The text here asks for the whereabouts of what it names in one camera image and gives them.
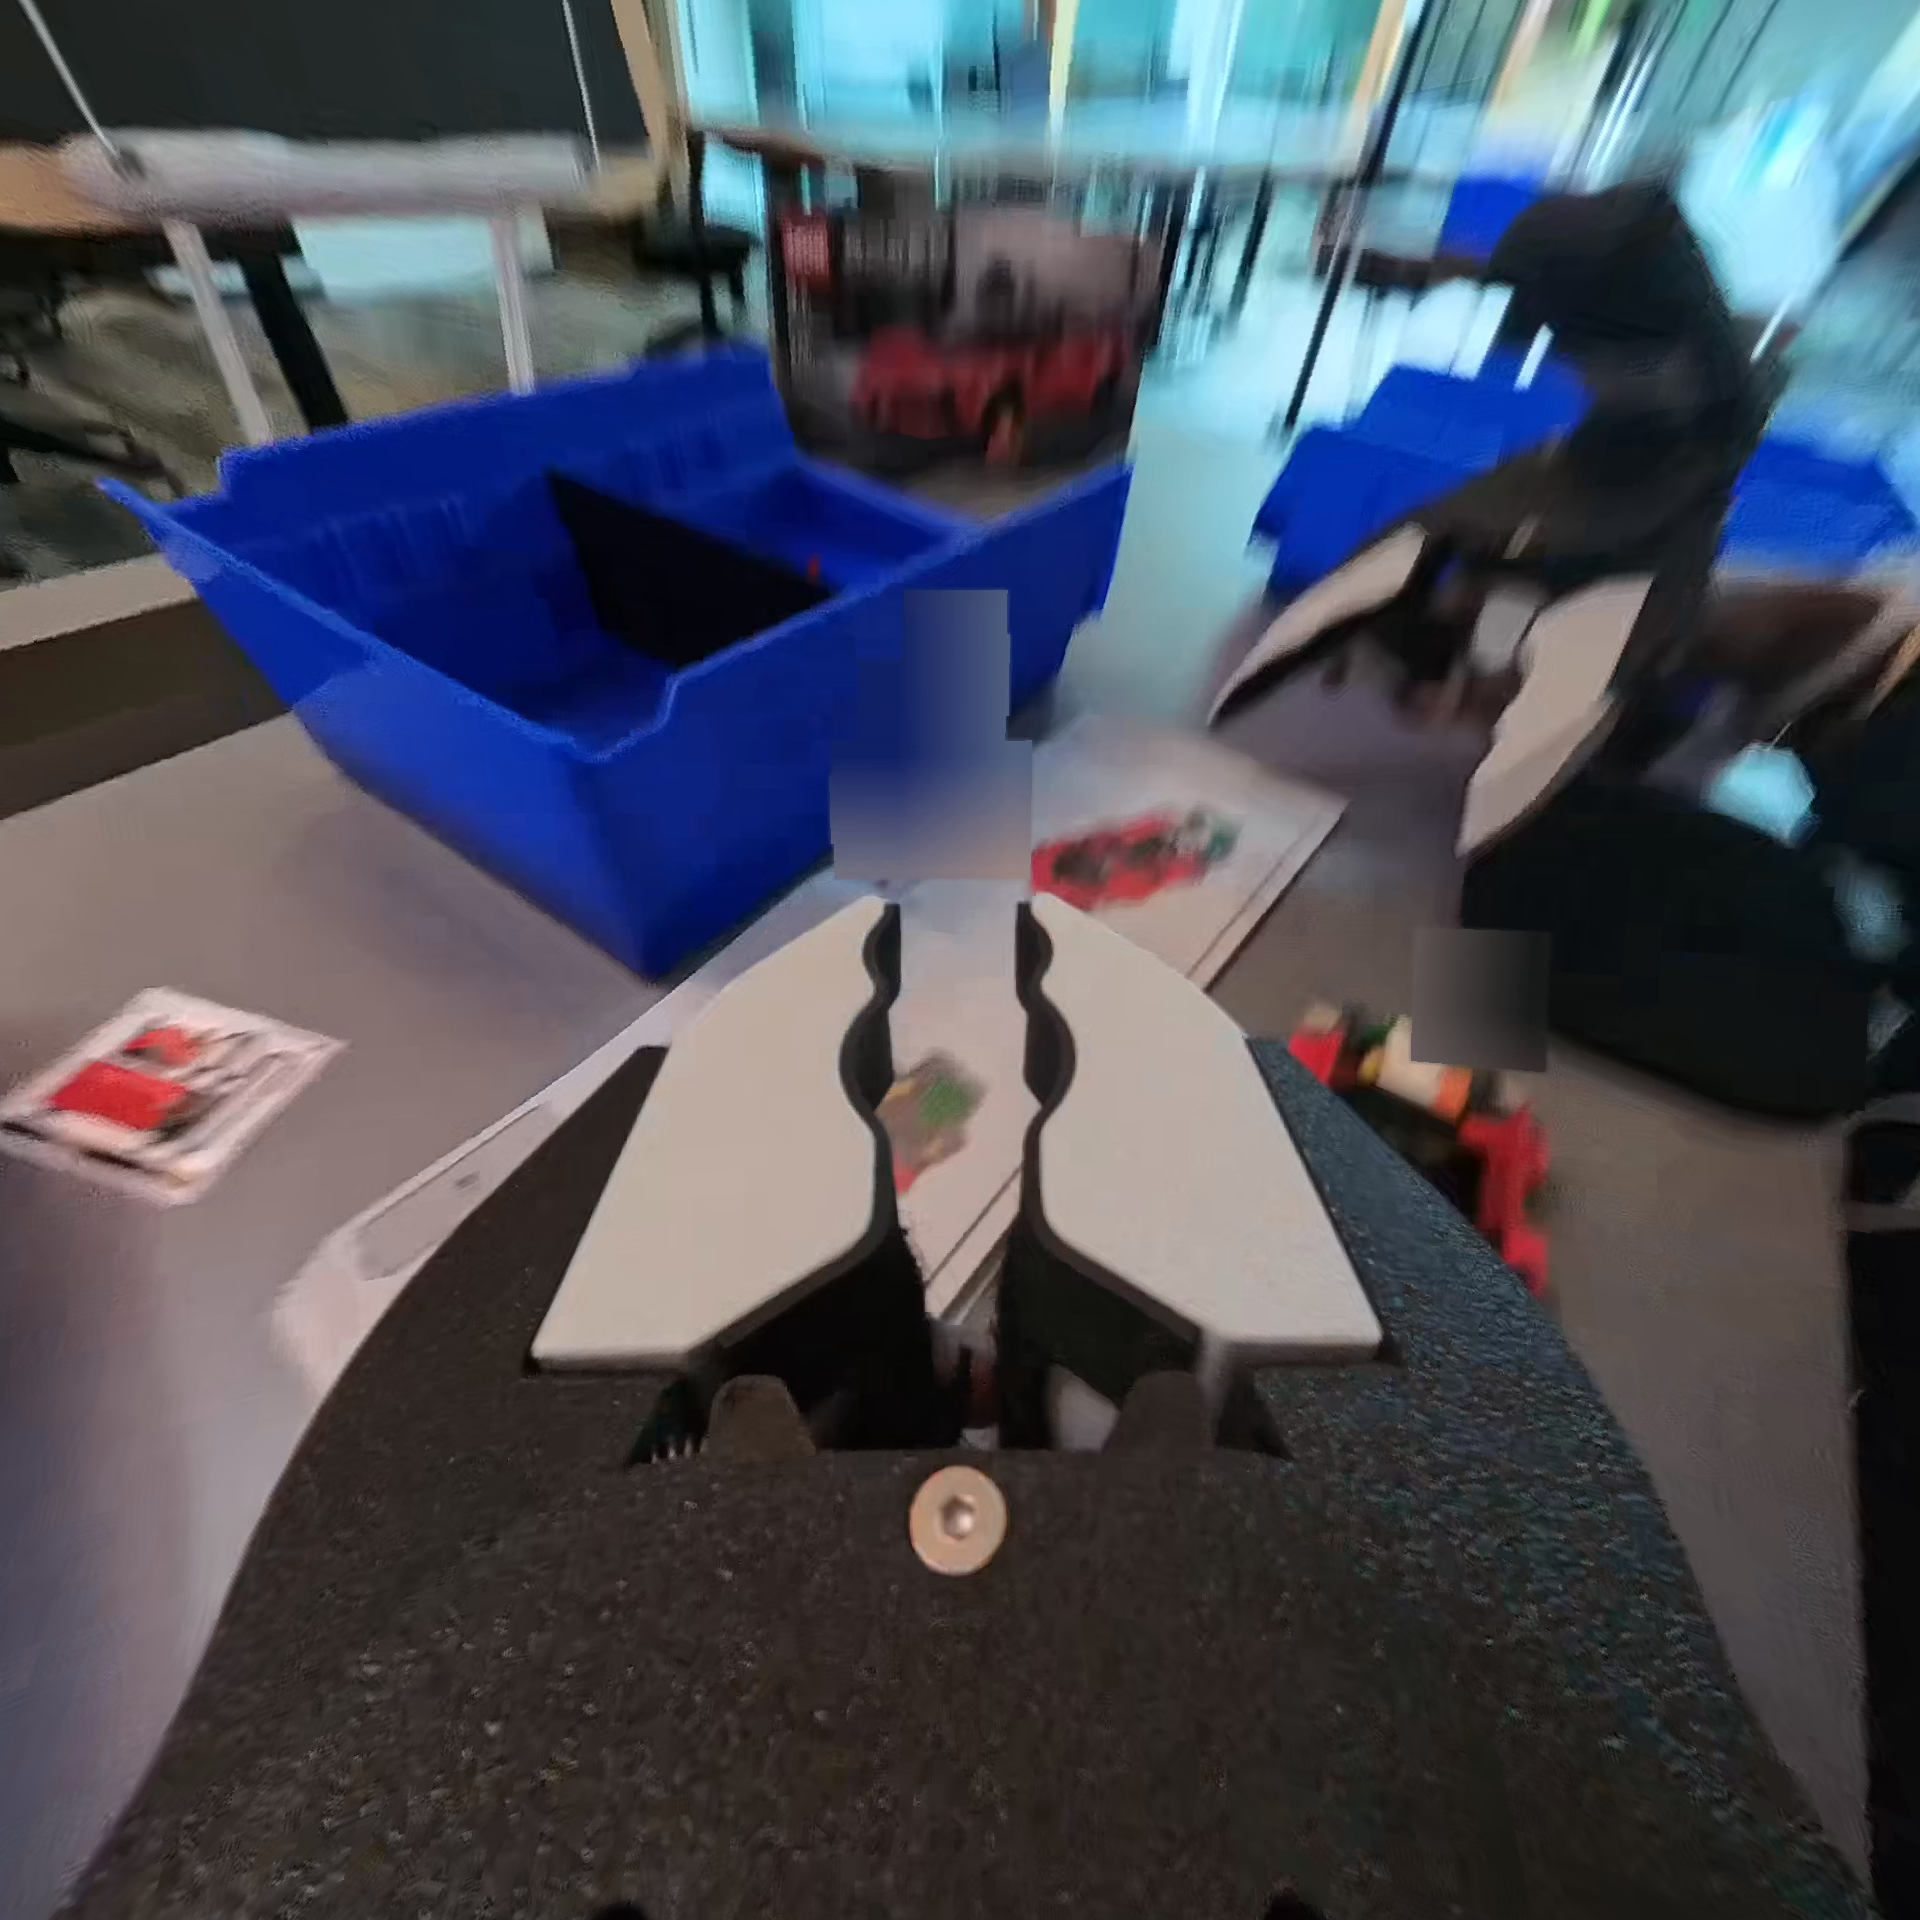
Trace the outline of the red lego car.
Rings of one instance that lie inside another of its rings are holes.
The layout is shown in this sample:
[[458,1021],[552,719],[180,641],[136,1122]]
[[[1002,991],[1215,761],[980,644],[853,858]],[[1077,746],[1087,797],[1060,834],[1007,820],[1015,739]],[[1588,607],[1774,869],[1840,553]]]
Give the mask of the red lego car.
[[1534,1208],[1549,1148],[1498,1073],[1419,1064],[1411,1019],[1332,1004],[1307,1008],[1286,1052],[1474,1225],[1530,1296],[1547,1293],[1549,1248]]

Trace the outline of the black lego set box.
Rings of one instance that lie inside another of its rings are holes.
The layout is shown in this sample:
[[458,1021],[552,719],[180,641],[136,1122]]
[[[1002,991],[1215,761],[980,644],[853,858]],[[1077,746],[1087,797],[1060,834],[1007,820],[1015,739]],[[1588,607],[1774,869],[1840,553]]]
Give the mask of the black lego set box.
[[1131,423],[1162,242],[1036,207],[789,209],[775,370],[795,434],[872,472],[1058,465]]

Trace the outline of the black desk with white legs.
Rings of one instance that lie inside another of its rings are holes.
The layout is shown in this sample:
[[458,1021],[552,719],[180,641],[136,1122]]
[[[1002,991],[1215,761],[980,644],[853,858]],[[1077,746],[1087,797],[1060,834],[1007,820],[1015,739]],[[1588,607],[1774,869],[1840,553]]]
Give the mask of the black desk with white legs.
[[299,141],[260,133],[124,131],[68,137],[68,183],[93,207],[156,225],[174,251],[245,443],[271,421],[223,313],[204,228],[312,220],[487,220],[501,338],[515,395],[538,387],[518,225],[578,204],[600,161],[596,135],[487,135],[411,141]]

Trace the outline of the lego instruction booklet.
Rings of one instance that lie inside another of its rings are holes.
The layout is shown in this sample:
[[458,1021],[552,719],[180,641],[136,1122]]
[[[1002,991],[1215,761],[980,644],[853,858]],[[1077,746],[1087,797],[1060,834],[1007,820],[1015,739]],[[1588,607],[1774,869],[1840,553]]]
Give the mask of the lego instruction booklet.
[[[1084,716],[1036,756],[1036,889],[1108,924],[1212,988],[1264,915],[1328,842],[1343,800],[1283,779],[1214,740]],[[415,1271],[637,1049],[666,1048],[735,977],[843,907],[856,888],[807,876],[659,1005],[482,1135],[328,1235],[279,1293],[277,1349],[328,1389]],[[1016,1211],[1024,1019],[990,992],[983,883],[932,903],[899,893],[920,944],[893,1013],[910,1108],[890,1119],[895,1187],[927,1307],[965,1316]]]

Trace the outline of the small blue plastic bin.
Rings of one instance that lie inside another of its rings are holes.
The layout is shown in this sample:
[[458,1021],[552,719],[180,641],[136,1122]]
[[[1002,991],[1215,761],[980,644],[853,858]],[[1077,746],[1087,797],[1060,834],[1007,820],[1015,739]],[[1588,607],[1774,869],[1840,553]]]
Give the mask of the small blue plastic bin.
[[1581,418],[1588,393],[1571,368],[1519,370],[1509,355],[1474,376],[1392,368],[1354,418],[1306,431],[1252,524],[1271,547],[1269,597],[1302,592],[1427,500]]
[[1879,457],[1766,437],[1725,517],[1718,564],[1844,578],[1916,560],[1916,514]]

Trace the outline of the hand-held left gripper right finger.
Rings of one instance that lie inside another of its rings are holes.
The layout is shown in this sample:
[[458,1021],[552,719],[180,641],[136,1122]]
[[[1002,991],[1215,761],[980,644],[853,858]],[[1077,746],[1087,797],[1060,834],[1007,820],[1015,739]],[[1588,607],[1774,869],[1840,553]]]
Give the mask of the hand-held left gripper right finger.
[[1015,1303],[1072,1375],[1356,1363],[1386,1333],[1240,1027],[1056,896],[1016,909],[1024,1083]]

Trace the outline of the white red printed sheet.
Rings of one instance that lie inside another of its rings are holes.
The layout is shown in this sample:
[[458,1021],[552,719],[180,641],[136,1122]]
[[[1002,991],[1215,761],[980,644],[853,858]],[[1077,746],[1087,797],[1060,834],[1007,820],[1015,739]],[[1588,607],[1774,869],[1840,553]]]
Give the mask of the white red printed sheet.
[[2,1103],[2,1148],[117,1193],[204,1199],[346,1042],[178,991],[143,991]]

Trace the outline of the large blue plastic bin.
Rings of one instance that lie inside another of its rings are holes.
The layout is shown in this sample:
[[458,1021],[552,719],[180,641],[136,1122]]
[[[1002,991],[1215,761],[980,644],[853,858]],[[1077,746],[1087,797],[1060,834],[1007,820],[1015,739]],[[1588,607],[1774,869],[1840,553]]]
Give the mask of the large blue plastic bin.
[[[599,628],[547,473],[686,520],[834,600],[680,673]],[[398,810],[642,977],[829,856],[831,760],[910,592],[1003,592],[1003,713],[1102,611],[1126,465],[966,520],[795,443],[768,355],[637,362],[237,449],[219,487],[103,482],[279,699]]]

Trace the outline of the black bin divider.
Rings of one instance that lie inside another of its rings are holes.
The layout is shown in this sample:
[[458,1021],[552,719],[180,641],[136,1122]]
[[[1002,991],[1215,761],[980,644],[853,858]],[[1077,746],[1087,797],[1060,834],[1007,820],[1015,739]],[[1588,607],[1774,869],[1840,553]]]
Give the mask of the black bin divider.
[[544,482],[599,628],[663,671],[701,666],[834,600],[815,573],[686,520],[559,472]]

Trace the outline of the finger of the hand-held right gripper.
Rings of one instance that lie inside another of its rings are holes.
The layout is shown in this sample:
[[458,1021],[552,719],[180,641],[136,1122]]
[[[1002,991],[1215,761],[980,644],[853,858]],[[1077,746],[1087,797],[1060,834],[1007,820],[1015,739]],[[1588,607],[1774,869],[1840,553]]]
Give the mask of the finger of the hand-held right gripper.
[[1381,613],[1403,604],[1427,560],[1427,528],[1403,524],[1310,586],[1271,620],[1215,689],[1207,724],[1222,724],[1271,685],[1342,650]]
[[1519,685],[1495,720],[1462,793],[1456,853],[1478,858],[1542,807],[1607,739],[1616,674],[1642,625],[1653,576],[1554,597],[1519,643]]

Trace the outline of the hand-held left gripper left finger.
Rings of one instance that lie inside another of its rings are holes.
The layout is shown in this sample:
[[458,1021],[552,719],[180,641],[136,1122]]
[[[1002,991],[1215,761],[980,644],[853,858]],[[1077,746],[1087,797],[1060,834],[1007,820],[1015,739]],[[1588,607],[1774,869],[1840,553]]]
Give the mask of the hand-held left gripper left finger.
[[859,896],[666,1048],[547,1307],[547,1375],[927,1370],[877,1106],[901,907]]

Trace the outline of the black honeycomb cushion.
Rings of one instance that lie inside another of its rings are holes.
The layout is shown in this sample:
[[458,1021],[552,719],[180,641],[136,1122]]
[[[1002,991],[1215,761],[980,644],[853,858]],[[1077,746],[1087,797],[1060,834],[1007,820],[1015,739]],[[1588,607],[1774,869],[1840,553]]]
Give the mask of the black honeycomb cushion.
[[1866,1103],[1877,975],[1818,858],[1754,825],[1581,777],[1468,856],[1459,921],[1542,938],[1560,1041],[1750,1119]]

